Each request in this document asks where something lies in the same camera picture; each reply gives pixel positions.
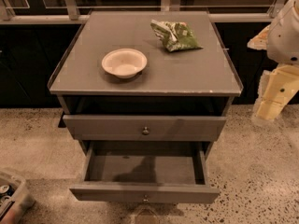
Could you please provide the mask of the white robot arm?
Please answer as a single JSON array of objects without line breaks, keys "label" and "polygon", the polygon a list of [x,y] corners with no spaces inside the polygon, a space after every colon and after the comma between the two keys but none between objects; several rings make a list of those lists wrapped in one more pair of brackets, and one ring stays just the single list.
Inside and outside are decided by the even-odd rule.
[{"label": "white robot arm", "polygon": [[289,0],[272,22],[249,42],[278,63],[269,74],[256,116],[273,120],[299,91],[299,0]]}]

